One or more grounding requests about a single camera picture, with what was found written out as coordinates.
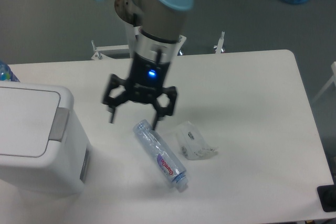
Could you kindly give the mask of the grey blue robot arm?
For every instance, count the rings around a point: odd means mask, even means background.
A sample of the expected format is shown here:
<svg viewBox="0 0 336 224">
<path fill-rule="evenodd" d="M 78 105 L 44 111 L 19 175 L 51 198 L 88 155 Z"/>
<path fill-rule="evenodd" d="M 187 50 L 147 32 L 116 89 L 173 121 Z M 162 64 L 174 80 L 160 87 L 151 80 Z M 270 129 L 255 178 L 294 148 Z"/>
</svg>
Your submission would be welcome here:
<svg viewBox="0 0 336 224">
<path fill-rule="evenodd" d="M 115 114 L 128 101 L 151 104 L 156 111 L 152 127 L 174 113 L 177 89 L 164 87 L 172 58 L 177 55 L 187 13 L 195 0 L 130 0 L 141 15 L 140 31 L 134 45 L 129 75 L 112 74 L 102 103 Z"/>
</svg>

